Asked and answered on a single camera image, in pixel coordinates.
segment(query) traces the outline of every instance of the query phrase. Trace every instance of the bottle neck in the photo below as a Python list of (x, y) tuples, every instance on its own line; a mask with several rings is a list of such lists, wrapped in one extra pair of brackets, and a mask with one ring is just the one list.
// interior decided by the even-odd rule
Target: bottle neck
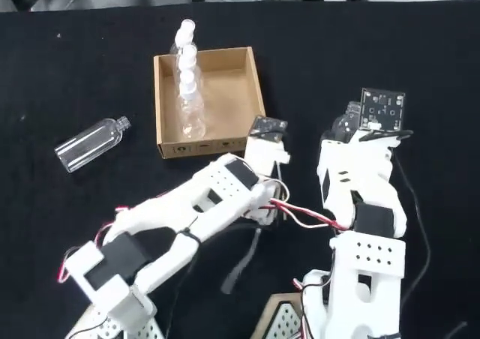
[(130, 121), (127, 119), (126, 116), (122, 116), (116, 121), (116, 128), (117, 131), (119, 131), (120, 133), (126, 131), (130, 126)]

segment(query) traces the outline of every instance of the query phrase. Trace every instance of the plastic bottle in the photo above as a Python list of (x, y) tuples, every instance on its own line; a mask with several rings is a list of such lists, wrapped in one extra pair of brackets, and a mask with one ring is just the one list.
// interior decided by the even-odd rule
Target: plastic bottle
[(205, 107), (192, 70), (180, 73), (180, 94), (178, 96), (178, 115), (181, 132), (189, 140), (198, 140), (205, 136)]
[(185, 45), (194, 43), (195, 22), (190, 19), (183, 20), (180, 29), (175, 35), (175, 41), (170, 49), (170, 54), (178, 56)]
[(129, 127), (130, 122), (124, 116), (118, 120), (101, 120), (56, 147), (55, 153), (65, 169), (72, 173), (120, 143), (123, 132)]
[(197, 65), (197, 48), (195, 46), (191, 44), (184, 46), (178, 60), (178, 71), (179, 73), (182, 71), (193, 71), (196, 84), (199, 90), (202, 90), (203, 76), (200, 67)]

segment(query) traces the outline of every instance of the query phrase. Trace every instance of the stacked bottle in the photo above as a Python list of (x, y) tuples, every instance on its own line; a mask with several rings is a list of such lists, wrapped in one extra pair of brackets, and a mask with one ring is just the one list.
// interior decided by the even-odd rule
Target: stacked bottle
[(174, 80), (178, 88), (178, 118), (181, 132), (189, 140), (205, 136), (205, 107), (201, 93), (203, 77), (197, 65), (197, 47), (194, 44), (195, 23), (184, 20), (175, 36), (172, 54), (175, 55)]

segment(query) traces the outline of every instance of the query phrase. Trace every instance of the black wire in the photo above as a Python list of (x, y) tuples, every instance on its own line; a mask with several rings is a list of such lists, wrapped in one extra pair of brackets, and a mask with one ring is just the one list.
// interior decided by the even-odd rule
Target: black wire
[[(222, 236), (223, 234), (227, 234), (227, 233), (231, 233), (233, 231), (236, 231), (236, 230), (245, 230), (245, 229), (258, 229), (258, 228), (261, 228), (263, 230), (265, 230), (266, 228), (263, 228), (262, 226), (258, 225), (258, 224), (254, 224), (254, 223), (238, 223), (238, 224), (234, 224), (234, 225), (231, 225), (231, 226), (228, 226), (227, 228), (225, 228), (224, 230), (222, 230), (221, 232), (217, 232), (215, 233), (212, 237), (210, 237), (210, 239), (204, 243), (202, 243), (202, 247), (204, 245), (206, 245), (207, 243), (210, 243), (212, 242), (212, 239), (216, 239), (220, 236)], [(195, 254), (193, 255), (193, 258), (192, 260), (190, 261), (190, 265), (188, 266), (188, 269), (187, 271), (185, 272), (184, 276), (181, 278), (181, 280), (179, 281), (177, 287), (175, 288), (175, 294), (174, 294), (174, 297), (173, 297), (173, 303), (172, 303), (172, 307), (170, 309), (170, 313), (169, 313), (169, 319), (168, 319), (168, 326), (166, 327), (166, 331), (165, 331), (165, 339), (168, 339), (169, 335), (170, 335), (170, 332), (172, 331), (172, 326), (173, 326), (173, 313), (175, 311), (175, 308), (176, 308), (176, 305), (177, 305), (177, 301), (179, 300), (179, 296), (180, 296), (180, 290), (182, 289), (182, 286), (184, 285), (184, 282), (187, 280), (187, 277), (191, 274), (192, 272), (192, 269), (194, 268), (195, 264), (197, 263), (198, 261), (198, 257), (199, 257), (199, 254), (200, 254), (200, 246), (198, 247), (198, 249), (196, 250)]]
[(443, 339), (452, 339), (455, 335), (457, 335), (460, 330), (466, 328), (468, 326), (468, 322), (461, 322), (457, 326), (455, 326)]
[(335, 252), (331, 254), (331, 268), (330, 268), (330, 273), (328, 274), (327, 278), (323, 280), (322, 278), (322, 283), (320, 284), (307, 284), (304, 285), (301, 290), (300, 290), (300, 305), (301, 305), (301, 316), (305, 318), (305, 324), (307, 324), (307, 330), (308, 330), (308, 335), (310, 335), (310, 339), (314, 339), (314, 336), (312, 335), (312, 330), (310, 328), (310, 323), (308, 322), (307, 314), (305, 314), (304, 311), (304, 305), (303, 305), (303, 292), (305, 289), (308, 287), (321, 287), (323, 288), (325, 285), (330, 284), (330, 280), (332, 279), (332, 272), (333, 272), (333, 266), (335, 264)]
[(93, 329), (96, 329), (98, 327), (101, 327), (103, 324), (105, 324), (105, 322), (108, 320), (108, 316), (105, 318), (105, 320), (103, 322), (101, 322), (100, 324), (96, 325), (96, 326), (92, 326), (91, 328), (87, 328), (87, 329), (82, 329), (82, 330), (79, 330), (79, 331), (75, 331), (70, 337), (68, 337), (68, 339), (72, 339), (73, 337), (77, 336), (78, 334), (81, 334), (81, 333), (85, 333), (85, 332), (90, 332), (91, 330)]
[(407, 177), (407, 174), (404, 172), (404, 168), (401, 166), (400, 160), (398, 159), (397, 155), (394, 155), (394, 160), (395, 163), (397, 164), (397, 167), (400, 171), (401, 177), (403, 179), (403, 182), (405, 183), (406, 187), (410, 191), (413, 197), (413, 202), (415, 203), (415, 213), (417, 216), (417, 221), (418, 221), (418, 226), (420, 227), (421, 231), (421, 236), (423, 237), (424, 244), (425, 244), (425, 249), (427, 251), (427, 257), (425, 259), (425, 264), (421, 268), (421, 271), (418, 273), (417, 277), (415, 280), (410, 284), (410, 287), (406, 290), (406, 292), (403, 294), (403, 298), (400, 301), (400, 313), (404, 309), (405, 303), (407, 303), (407, 300), (409, 297), (412, 295), (413, 291), (419, 285), (420, 280), (424, 277), (425, 273), (428, 270), (428, 267), (430, 266), (430, 261), (431, 261), (431, 247), (430, 247), (430, 242), (428, 241), (428, 236), (427, 232), (425, 231), (425, 227), (423, 225), (422, 221), (422, 216), (420, 214), (420, 205), (419, 205), (419, 198), (417, 197), (417, 194), (415, 190), (413, 189), (412, 183), (410, 183), (410, 180)]

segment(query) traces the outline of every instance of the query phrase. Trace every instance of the red wire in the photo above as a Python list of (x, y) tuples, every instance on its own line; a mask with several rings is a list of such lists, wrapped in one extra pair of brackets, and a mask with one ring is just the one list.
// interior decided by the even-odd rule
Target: red wire
[(284, 207), (284, 208), (288, 208), (290, 210), (295, 210), (297, 212), (301, 212), (301, 213), (304, 213), (306, 215), (309, 215), (309, 216), (311, 216), (313, 218), (316, 218), (319, 221), (322, 221), (323, 223), (326, 223), (326, 224), (330, 225), (331, 227), (334, 227), (338, 230), (348, 230), (348, 228), (346, 228), (345, 226), (341, 226), (339, 223), (337, 223), (336, 221), (334, 221), (332, 219), (327, 218), (325, 215), (321, 215), (320, 213), (315, 213), (314, 214), (313, 211), (309, 211), (306, 208), (297, 207), (295, 205), (291, 205), (287, 202), (281, 202), (280, 200), (276, 200), (276, 199), (274, 199), (274, 201), (271, 201), (271, 203), (274, 206), (277, 206), (278, 208)]

